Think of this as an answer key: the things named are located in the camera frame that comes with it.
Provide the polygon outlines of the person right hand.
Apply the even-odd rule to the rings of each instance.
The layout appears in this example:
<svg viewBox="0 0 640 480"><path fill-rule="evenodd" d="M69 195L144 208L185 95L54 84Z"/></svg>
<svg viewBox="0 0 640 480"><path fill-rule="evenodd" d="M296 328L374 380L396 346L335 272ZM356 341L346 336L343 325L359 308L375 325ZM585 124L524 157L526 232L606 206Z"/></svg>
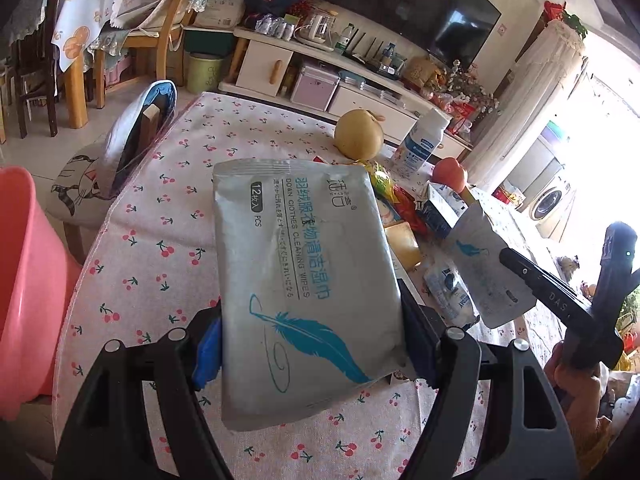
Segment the person right hand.
<svg viewBox="0 0 640 480"><path fill-rule="evenodd" d="M611 421L599 415L601 383L596 372L575 370L562 362L563 343L558 342L544 366L552 387L559 387L570 398L563 408L570 428L578 462L591 470L602 460L610 445Z"/></svg>

